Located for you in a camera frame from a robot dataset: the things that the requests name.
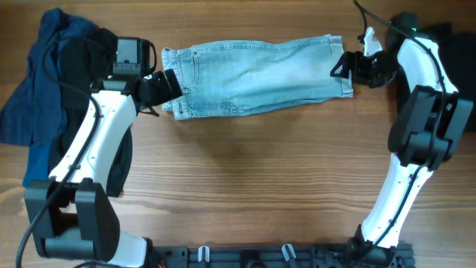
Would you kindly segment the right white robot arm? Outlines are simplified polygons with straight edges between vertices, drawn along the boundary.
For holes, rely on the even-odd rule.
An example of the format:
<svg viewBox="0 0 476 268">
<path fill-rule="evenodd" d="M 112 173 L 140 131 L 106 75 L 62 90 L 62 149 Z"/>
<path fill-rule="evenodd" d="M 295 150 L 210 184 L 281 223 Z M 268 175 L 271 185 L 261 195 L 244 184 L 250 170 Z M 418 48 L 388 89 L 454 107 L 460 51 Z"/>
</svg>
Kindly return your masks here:
<svg viewBox="0 0 476 268">
<path fill-rule="evenodd" d="M 372 27 L 359 36 L 362 51 L 346 51 L 330 72 L 370 88 L 402 74 L 405 102 L 390 129 L 390 166 L 371 212 L 349 243 L 348 261 L 391 258 L 421 187 L 454 154 L 474 104 L 460 96 L 440 60 L 439 46 L 415 28 L 392 28 L 383 48 Z"/>
</svg>

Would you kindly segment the light blue denim shorts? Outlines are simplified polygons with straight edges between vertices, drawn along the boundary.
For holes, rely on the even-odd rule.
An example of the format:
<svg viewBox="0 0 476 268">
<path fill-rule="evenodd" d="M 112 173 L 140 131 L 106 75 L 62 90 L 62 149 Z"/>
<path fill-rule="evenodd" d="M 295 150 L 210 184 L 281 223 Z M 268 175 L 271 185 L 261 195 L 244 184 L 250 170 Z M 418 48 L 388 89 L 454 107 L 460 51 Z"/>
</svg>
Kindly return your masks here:
<svg viewBox="0 0 476 268">
<path fill-rule="evenodd" d="M 344 53 L 340 36 L 282 43 L 228 40 L 165 48 L 165 69 L 183 95 L 163 104 L 175 119 L 246 116 L 333 98 L 351 98 L 349 79 L 331 77 Z"/>
</svg>

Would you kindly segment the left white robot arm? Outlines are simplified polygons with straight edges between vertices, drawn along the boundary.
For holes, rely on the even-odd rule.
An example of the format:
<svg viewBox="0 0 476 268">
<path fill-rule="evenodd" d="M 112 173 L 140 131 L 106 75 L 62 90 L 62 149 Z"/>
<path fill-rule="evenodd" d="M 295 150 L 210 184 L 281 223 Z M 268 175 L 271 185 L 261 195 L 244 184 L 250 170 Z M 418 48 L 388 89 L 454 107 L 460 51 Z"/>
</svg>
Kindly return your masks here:
<svg viewBox="0 0 476 268">
<path fill-rule="evenodd" d="M 84 267 L 148 267 L 151 243 L 121 231 L 106 194 L 109 172 L 141 107 L 181 95 L 171 69 L 147 77 L 138 71 L 110 75 L 91 84 L 88 112 L 67 153 L 49 179 L 32 181 L 25 190 L 30 225 L 17 267 L 30 238 L 44 258 L 79 260 Z"/>
</svg>

